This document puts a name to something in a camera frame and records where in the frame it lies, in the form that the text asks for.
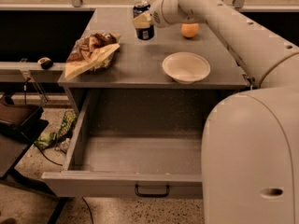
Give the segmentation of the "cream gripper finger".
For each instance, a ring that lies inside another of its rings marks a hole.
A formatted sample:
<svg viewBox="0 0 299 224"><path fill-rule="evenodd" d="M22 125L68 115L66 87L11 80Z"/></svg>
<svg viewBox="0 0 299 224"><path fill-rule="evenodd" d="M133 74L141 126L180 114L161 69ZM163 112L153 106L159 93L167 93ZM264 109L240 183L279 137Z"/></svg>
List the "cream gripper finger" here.
<svg viewBox="0 0 299 224"><path fill-rule="evenodd" d="M133 25L136 29L150 28L152 25L152 18L149 11L145 11L133 18Z"/></svg>

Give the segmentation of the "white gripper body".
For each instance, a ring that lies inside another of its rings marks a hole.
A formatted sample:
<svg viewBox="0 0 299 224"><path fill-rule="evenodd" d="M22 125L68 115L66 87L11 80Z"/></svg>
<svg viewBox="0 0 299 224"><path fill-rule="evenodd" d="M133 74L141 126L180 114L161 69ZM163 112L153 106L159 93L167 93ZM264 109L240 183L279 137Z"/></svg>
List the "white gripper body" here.
<svg viewBox="0 0 299 224"><path fill-rule="evenodd" d="M181 22L178 0L156 0L150 7L153 24L164 28Z"/></svg>

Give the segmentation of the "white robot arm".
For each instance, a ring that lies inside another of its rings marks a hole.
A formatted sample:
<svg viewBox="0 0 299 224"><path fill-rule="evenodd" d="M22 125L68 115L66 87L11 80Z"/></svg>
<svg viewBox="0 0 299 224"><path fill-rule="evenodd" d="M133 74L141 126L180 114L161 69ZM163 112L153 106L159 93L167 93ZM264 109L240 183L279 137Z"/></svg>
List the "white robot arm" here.
<svg viewBox="0 0 299 224"><path fill-rule="evenodd" d="M252 90L209 114L202 138L206 224L299 224L298 48L222 0L156 0L157 27L202 21Z"/></svg>

